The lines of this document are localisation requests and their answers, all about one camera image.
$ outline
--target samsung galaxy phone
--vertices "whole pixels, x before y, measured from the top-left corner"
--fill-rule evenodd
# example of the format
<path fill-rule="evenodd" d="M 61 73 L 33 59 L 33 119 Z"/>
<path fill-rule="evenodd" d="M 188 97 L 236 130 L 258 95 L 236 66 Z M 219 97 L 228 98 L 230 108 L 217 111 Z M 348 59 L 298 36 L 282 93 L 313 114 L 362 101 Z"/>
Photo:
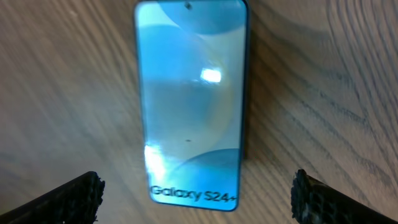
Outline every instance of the samsung galaxy phone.
<path fill-rule="evenodd" d="M 156 202 L 238 205 L 248 12 L 242 0 L 135 8 L 144 155 Z"/>

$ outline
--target brown wood grain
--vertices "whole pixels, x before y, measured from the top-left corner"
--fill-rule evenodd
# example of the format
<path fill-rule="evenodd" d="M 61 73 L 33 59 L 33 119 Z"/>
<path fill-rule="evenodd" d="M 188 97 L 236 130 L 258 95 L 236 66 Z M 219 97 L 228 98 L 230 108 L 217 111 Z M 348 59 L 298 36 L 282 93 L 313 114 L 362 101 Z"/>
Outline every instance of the brown wood grain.
<path fill-rule="evenodd" d="M 99 223 L 295 223 L 294 172 L 398 220 L 398 1 L 250 0 L 240 206 L 149 199 L 134 1 L 0 1 L 0 213 L 95 170 Z"/>

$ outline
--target smartphone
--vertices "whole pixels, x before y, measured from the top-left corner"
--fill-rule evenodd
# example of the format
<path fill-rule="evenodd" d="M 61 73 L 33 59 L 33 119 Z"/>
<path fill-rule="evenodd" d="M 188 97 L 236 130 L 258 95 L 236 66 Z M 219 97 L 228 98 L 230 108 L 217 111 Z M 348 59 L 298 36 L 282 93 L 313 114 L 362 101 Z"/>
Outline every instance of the smartphone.
<path fill-rule="evenodd" d="M 238 206 L 248 16 L 242 0 L 136 6 L 144 156 L 155 202 Z"/>

